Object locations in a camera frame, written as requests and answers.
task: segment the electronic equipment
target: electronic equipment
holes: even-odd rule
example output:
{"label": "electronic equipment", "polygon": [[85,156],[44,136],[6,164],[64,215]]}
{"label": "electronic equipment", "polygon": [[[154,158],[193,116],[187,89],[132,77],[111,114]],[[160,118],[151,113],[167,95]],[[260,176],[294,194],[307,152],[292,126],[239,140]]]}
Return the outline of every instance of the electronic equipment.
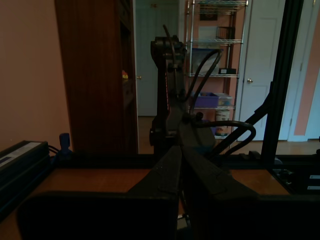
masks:
{"label": "electronic equipment", "polygon": [[49,166],[47,142],[22,141],[0,152],[0,221],[25,197],[23,189]]}

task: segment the box on shelf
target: box on shelf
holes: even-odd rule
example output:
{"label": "box on shelf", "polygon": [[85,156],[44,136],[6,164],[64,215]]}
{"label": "box on shelf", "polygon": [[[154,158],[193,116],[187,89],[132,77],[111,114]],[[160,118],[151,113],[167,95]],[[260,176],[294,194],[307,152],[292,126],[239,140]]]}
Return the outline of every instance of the box on shelf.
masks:
{"label": "box on shelf", "polygon": [[218,106],[219,107],[226,107],[231,106],[232,102],[232,96],[229,96],[226,93],[215,93],[216,96],[218,96]]}
{"label": "box on shelf", "polygon": [[[210,48],[192,48],[192,66],[191,66],[191,70],[192,73],[196,73],[197,68],[199,67],[200,63],[202,62],[202,60],[206,57],[206,55],[208,53],[210,53],[212,50],[214,50],[214,48],[210,49]],[[214,63],[216,57],[217,57],[217,53],[212,55],[206,62],[205,64],[202,66],[199,74],[206,74],[209,70],[209,68],[211,67],[211,65]],[[217,63],[216,67],[214,68],[213,72],[211,74],[219,74],[219,64],[220,61]]]}
{"label": "box on shelf", "polygon": [[200,92],[197,97],[195,108],[216,108],[218,106],[219,97],[212,92]]}
{"label": "box on shelf", "polygon": [[235,68],[219,68],[219,74],[237,74]]}

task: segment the table surface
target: table surface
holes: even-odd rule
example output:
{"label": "table surface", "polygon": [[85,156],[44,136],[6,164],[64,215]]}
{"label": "table surface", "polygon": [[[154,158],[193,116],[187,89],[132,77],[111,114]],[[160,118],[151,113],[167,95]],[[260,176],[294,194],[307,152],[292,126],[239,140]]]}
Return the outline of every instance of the table surface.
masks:
{"label": "table surface", "polygon": [[[82,191],[125,193],[149,172],[149,169],[55,169],[29,196],[47,191]],[[264,169],[231,170],[238,182],[262,195],[289,194],[281,184]],[[0,238],[20,240],[13,211],[0,223]]]}

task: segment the white door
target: white door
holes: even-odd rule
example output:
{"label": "white door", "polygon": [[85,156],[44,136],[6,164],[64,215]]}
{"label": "white door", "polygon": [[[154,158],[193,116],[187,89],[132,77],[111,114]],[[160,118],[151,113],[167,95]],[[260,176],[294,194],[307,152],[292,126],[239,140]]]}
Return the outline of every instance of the white door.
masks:
{"label": "white door", "polygon": [[[285,0],[252,1],[240,121],[247,120],[266,99],[273,80]],[[267,116],[254,127],[254,140],[263,140]],[[247,138],[245,133],[239,140]]]}
{"label": "white door", "polygon": [[318,73],[318,78],[316,80],[316,85],[314,89],[312,105],[310,109],[308,125],[306,127],[305,135],[308,139],[318,139],[320,137],[320,69]]}
{"label": "white door", "polygon": [[287,140],[292,123],[296,95],[301,78],[302,63],[307,50],[307,38],[310,31],[311,16],[314,9],[313,0],[304,0],[299,23],[298,35],[295,42],[294,55],[292,60],[290,80],[286,93],[284,111],[281,122],[279,140]]}
{"label": "white door", "polygon": [[171,36],[178,34],[177,0],[136,0],[135,44],[138,116],[157,115],[158,69],[151,57],[150,44],[155,37],[165,37],[163,25]]}

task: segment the storage bin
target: storage bin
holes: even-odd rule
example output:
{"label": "storage bin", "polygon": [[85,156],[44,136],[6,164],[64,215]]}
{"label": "storage bin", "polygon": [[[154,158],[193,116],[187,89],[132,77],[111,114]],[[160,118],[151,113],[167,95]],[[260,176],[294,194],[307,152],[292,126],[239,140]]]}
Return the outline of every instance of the storage bin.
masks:
{"label": "storage bin", "polygon": [[212,92],[200,92],[197,97],[195,108],[216,108],[218,106],[219,97]]}
{"label": "storage bin", "polygon": [[231,106],[232,96],[229,96],[226,93],[215,93],[215,95],[219,97],[219,100],[218,100],[219,107]]}
{"label": "storage bin", "polygon": [[[215,112],[215,120],[216,121],[228,121],[230,117],[230,111],[227,109],[217,110]],[[216,127],[216,136],[225,137],[228,135],[228,127],[227,126],[217,126]]]}
{"label": "storage bin", "polygon": [[[209,48],[192,48],[192,73],[195,74],[197,71],[197,68],[199,67],[202,60],[206,57],[208,53],[210,53],[214,49]],[[202,66],[199,74],[206,74],[211,67],[211,65],[214,63],[217,53],[212,55]],[[217,63],[216,67],[214,68],[213,72],[211,74],[218,74],[219,73],[219,65],[220,61]]]}

